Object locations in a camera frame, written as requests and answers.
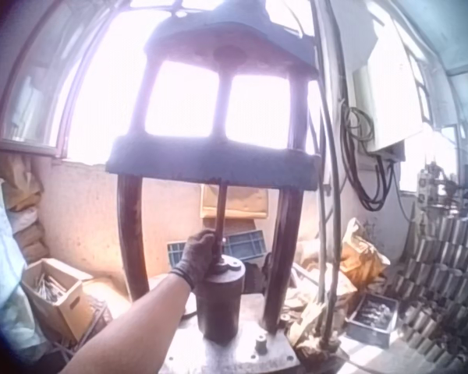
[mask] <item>ceiling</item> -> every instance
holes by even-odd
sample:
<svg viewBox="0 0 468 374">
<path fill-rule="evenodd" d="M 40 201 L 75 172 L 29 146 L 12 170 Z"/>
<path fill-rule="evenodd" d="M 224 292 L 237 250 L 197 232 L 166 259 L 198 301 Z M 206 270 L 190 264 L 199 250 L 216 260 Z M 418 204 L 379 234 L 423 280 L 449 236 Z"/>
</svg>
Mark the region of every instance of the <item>ceiling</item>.
<svg viewBox="0 0 468 374">
<path fill-rule="evenodd" d="M 438 53 L 457 94 L 468 134 L 468 0 L 397 0 Z"/>
</svg>

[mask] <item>steel base plate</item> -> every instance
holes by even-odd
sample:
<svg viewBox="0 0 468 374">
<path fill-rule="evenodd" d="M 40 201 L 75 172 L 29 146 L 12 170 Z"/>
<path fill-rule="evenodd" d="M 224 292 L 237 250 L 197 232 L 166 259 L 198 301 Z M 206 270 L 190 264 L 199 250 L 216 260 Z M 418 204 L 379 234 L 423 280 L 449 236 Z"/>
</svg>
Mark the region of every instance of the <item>steel base plate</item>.
<svg viewBox="0 0 468 374">
<path fill-rule="evenodd" d="M 282 330 L 267 335 L 267 353 L 259 355 L 255 351 L 257 337 L 266 333 L 258 324 L 263 304 L 263 295 L 242 296 L 239 332 L 225 346 L 205 339 L 196 317 L 183 321 L 160 373 L 295 372 L 300 362 Z"/>
</svg>

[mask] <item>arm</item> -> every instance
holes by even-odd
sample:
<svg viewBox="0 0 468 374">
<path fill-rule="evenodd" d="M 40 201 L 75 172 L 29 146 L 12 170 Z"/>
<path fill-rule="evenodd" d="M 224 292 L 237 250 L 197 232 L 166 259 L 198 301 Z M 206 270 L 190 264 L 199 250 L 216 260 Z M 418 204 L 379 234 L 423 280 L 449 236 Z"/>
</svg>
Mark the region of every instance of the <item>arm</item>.
<svg viewBox="0 0 468 374">
<path fill-rule="evenodd" d="M 201 281 L 211 262 L 214 234 L 205 230 L 187 241 L 178 273 L 88 341 L 62 374 L 158 372 L 184 312 L 191 285 Z"/>
</svg>

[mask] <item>blue plastic crate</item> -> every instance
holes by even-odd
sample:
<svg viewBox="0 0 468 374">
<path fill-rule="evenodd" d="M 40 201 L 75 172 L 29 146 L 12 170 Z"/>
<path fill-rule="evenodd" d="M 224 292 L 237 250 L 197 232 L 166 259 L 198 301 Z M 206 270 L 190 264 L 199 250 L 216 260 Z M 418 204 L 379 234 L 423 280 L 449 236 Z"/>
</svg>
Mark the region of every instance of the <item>blue plastic crate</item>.
<svg viewBox="0 0 468 374">
<path fill-rule="evenodd" d="M 182 258 L 186 242 L 168 243 L 168 261 L 174 267 Z M 263 257 L 267 252 L 262 230 L 246 231 L 225 237 L 224 254 L 242 261 Z"/>
</svg>

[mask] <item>gloved hand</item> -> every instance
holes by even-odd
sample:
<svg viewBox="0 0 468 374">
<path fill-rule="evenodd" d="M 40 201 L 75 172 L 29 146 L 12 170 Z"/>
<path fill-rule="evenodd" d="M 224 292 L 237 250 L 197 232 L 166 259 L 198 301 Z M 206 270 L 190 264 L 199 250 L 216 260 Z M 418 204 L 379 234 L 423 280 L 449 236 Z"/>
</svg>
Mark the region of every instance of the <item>gloved hand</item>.
<svg viewBox="0 0 468 374">
<path fill-rule="evenodd" d="M 174 269 L 185 274 L 184 279 L 189 277 L 190 282 L 187 279 L 186 281 L 190 283 L 191 288 L 194 288 L 203 280 L 208 267 L 211 265 L 213 244 L 215 243 L 214 232 L 211 229 L 205 229 L 187 239 L 182 259 Z"/>
</svg>

